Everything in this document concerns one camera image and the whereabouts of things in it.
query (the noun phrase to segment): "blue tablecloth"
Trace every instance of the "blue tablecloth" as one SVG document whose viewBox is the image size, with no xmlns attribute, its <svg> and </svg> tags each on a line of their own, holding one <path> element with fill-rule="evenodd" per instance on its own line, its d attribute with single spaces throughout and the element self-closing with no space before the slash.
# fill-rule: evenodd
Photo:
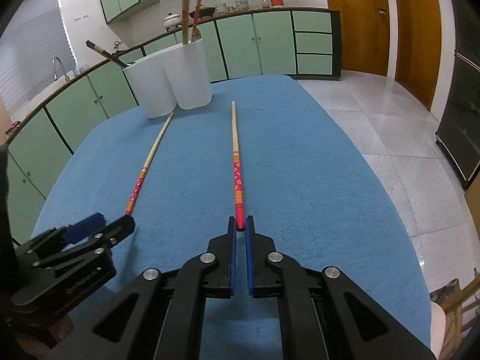
<svg viewBox="0 0 480 360">
<path fill-rule="evenodd" d="M 349 138 L 294 80 L 213 84 L 206 107 L 177 109 L 143 184 L 133 235 L 113 249 L 118 274 L 73 312 L 84 318 L 144 269 L 179 268 L 224 234 L 234 214 L 230 102 L 237 102 L 245 214 L 302 266 L 337 266 L 424 344 L 430 300 L 390 198 Z M 97 126 L 64 168 L 34 234 L 93 212 L 123 215 L 165 117 L 136 107 Z M 274 299 L 248 296 L 244 235 L 236 294 L 207 300 L 203 359 L 281 359 Z"/>
</svg>

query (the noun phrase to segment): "drawer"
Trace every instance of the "drawer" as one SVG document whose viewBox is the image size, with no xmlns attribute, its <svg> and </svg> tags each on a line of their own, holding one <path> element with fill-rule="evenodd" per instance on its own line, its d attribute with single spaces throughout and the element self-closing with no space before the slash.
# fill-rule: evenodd
<svg viewBox="0 0 480 360">
<path fill-rule="evenodd" d="M 297 54 L 298 74 L 332 74 L 332 56 Z"/>
<path fill-rule="evenodd" d="M 332 54 L 332 35 L 296 32 L 297 53 Z"/>
<path fill-rule="evenodd" d="M 293 12 L 295 31 L 332 32 L 332 21 L 328 12 Z"/>
</svg>

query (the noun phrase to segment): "window blind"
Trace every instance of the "window blind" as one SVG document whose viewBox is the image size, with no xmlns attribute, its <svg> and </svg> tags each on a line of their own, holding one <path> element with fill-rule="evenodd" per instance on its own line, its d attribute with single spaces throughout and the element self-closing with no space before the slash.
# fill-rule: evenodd
<svg viewBox="0 0 480 360">
<path fill-rule="evenodd" d="M 58 0 L 24 0 L 0 38 L 0 95 L 10 116 L 53 83 L 56 56 L 74 69 Z"/>
</svg>

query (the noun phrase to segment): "chopstick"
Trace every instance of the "chopstick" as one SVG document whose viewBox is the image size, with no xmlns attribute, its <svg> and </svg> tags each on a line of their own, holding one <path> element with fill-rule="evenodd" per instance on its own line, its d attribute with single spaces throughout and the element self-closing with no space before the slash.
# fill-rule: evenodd
<svg viewBox="0 0 480 360">
<path fill-rule="evenodd" d="M 92 49 L 93 51 L 96 51 L 97 53 L 99 53 L 101 56 L 104 56 L 106 59 L 109 59 L 110 61 L 116 63 L 118 66 L 120 66 L 121 68 L 126 68 L 128 65 L 127 64 L 124 64 L 122 61 L 120 61 L 117 57 L 114 57 L 112 54 L 110 54 L 108 51 L 105 51 L 104 49 L 102 49 L 100 46 L 97 46 L 95 43 L 93 42 L 90 42 L 89 40 L 87 40 L 85 42 L 86 46 L 90 49 Z"/>
<path fill-rule="evenodd" d="M 188 11 L 190 0 L 181 0 L 181 39 L 182 44 L 188 44 Z"/>
<path fill-rule="evenodd" d="M 197 0 L 197 7 L 195 8 L 195 14 L 193 15 L 193 27 L 191 29 L 191 41 L 195 42 L 198 38 L 198 19 L 200 17 L 200 6 L 202 5 L 202 0 Z"/>
</svg>

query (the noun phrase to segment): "faucet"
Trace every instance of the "faucet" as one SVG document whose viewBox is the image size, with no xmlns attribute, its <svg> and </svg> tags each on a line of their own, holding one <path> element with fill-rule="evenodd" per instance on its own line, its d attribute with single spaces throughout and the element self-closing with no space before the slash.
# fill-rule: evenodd
<svg viewBox="0 0 480 360">
<path fill-rule="evenodd" d="M 60 67 L 62 69 L 62 72 L 63 72 L 63 76 L 65 77 L 65 82 L 68 83 L 68 81 L 70 81 L 70 78 L 68 77 L 67 75 L 67 72 L 65 71 L 65 67 L 63 66 L 63 62 L 60 58 L 58 58 L 57 56 L 53 59 L 53 71 L 54 71 L 54 76 L 53 76 L 53 79 L 54 81 L 58 80 L 58 76 L 57 76 L 57 68 L 55 66 L 55 60 L 58 61 L 58 63 L 60 64 Z"/>
</svg>

